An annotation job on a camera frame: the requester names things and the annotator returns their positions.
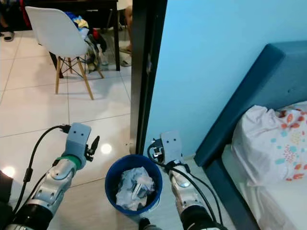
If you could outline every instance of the white mattress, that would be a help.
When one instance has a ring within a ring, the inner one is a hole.
[[[250,187],[230,145],[225,147],[222,161],[262,230],[307,230],[306,179]]]

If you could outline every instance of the blue bed frame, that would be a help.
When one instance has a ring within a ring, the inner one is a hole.
[[[204,168],[237,230],[259,230],[221,159],[238,120],[255,104],[277,109],[306,100],[307,41],[268,44],[198,148],[195,162]]]

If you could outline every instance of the white chair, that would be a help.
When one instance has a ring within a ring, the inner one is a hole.
[[[72,71],[71,58],[76,58],[82,74],[81,76],[93,100],[93,94],[79,58],[79,56],[87,52],[88,45],[82,39],[72,20],[63,11],[57,9],[26,6],[25,10],[28,13],[34,34],[39,44],[58,57],[56,94],[59,92],[61,61],[69,66],[69,70]],[[104,78],[97,67],[96,70],[101,78]]]

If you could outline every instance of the black table leg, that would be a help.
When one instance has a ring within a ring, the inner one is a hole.
[[[53,53],[50,53],[50,52],[49,52],[49,54],[50,54],[50,57],[52,59],[54,67],[57,69],[57,63],[58,63],[57,56],[55,56]],[[59,78],[64,78],[62,71],[59,72]]]
[[[119,41],[118,41],[118,12],[117,5],[113,8],[114,16],[114,45],[115,45],[115,62],[116,62],[116,71],[120,70],[119,64]]]

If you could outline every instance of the pillow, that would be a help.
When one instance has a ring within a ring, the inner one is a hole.
[[[233,153],[248,174],[248,185],[302,179],[307,173],[307,103],[279,111],[253,106],[238,122]]]

